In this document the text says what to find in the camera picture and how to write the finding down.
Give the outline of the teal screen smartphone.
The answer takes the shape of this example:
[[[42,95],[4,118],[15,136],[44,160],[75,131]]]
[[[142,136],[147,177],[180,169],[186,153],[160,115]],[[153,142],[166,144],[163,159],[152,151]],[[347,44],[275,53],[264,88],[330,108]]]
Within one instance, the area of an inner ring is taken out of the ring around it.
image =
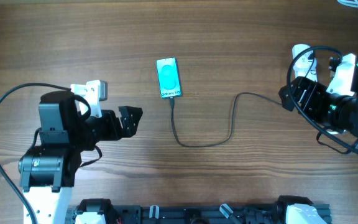
[[[163,99],[182,96],[177,60],[175,57],[156,61],[160,96]]]

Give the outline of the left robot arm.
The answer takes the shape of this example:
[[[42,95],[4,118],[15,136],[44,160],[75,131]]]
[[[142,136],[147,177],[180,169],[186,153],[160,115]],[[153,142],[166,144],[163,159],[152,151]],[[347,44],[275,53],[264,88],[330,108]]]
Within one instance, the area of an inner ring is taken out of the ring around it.
[[[71,200],[75,175],[85,166],[84,151],[98,150],[101,141],[131,138],[137,132],[142,108],[98,107],[98,95],[87,98],[72,91],[53,91],[40,98],[41,127],[34,144],[19,161],[20,185],[35,223],[63,223]]]

